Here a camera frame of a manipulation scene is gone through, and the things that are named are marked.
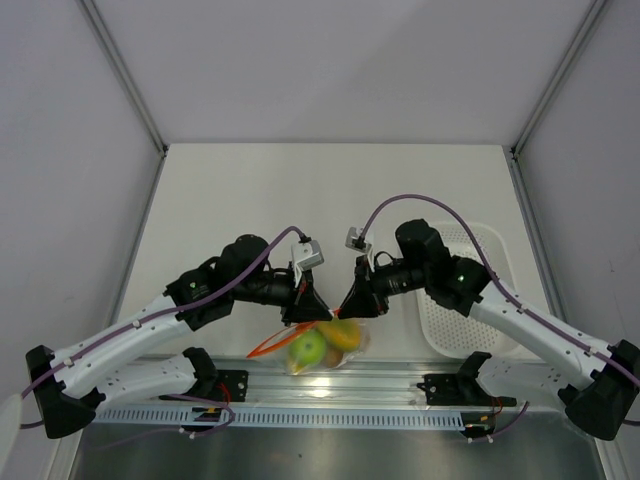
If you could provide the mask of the small yellow orange fruit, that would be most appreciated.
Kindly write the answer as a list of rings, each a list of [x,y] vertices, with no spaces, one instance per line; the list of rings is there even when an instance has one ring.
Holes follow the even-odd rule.
[[[352,320],[334,319],[330,322],[318,322],[315,329],[334,348],[343,352],[356,351],[361,343],[361,330]]]

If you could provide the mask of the clear orange zip top bag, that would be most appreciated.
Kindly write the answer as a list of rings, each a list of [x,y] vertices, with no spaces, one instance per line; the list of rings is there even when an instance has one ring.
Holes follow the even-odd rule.
[[[362,319],[334,315],[331,321],[287,326],[262,341],[246,358],[300,376],[338,369],[362,355],[370,341]]]

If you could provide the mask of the green apple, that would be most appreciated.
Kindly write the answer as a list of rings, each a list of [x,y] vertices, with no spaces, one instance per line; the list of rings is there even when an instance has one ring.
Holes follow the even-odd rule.
[[[325,338],[316,330],[297,337],[288,347],[288,360],[294,370],[319,364],[327,352]]]

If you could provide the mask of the brown kiwi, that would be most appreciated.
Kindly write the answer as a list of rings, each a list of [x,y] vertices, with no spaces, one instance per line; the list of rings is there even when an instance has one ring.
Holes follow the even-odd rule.
[[[343,361],[344,352],[330,347],[327,349],[326,355],[323,359],[323,365],[327,368],[337,368]]]

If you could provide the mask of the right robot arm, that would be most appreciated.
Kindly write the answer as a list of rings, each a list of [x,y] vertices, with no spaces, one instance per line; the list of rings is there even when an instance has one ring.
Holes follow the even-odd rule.
[[[422,219],[401,224],[395,239],[400,257],[378,266],[364,231],[349,230],[346,245],[360,255],[339,318],[382,316],[390,297],[422,290],[440,307],[496,329],[541,360],[522,365],[473,353],[457,373],[464,401],[506,396],[547,405],[592,437],[616,438],[639,394],[638,347],[626,340],[611,345],[535,309],[487,266],[451,254]]]

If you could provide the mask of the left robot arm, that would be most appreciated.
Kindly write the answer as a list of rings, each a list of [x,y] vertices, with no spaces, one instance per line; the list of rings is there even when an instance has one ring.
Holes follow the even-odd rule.
[[[237,302],[273,306],[285,324],[329,321],[330,307],[313,286],[323,262],[319,243],[300,235],[285,268],[273,268],[275,242],[245,234],[169,283],[130,318],[70,347],[31,349],[25,395],[36,400],[40,424],[60,439],[116,405],[156,397],[204,400],[218,392],[219,373],[203,348],[189,347],[165,361],[135,365],[154,348],[229,316]]]

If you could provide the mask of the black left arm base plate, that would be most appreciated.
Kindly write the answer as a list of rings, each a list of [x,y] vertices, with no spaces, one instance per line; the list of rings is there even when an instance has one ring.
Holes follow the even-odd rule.
[[[244,403],[249,386],[249,372],[246,370],[219,370],[214,386],[205,398],[222,403]]]

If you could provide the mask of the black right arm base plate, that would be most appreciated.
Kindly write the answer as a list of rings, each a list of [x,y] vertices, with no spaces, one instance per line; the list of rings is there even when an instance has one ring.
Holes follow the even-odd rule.
[[[508,396],[494,397],[486,393],[475,379],[458,374],[432,373],[416,385],[431,406],[515,407],[517,400]]]

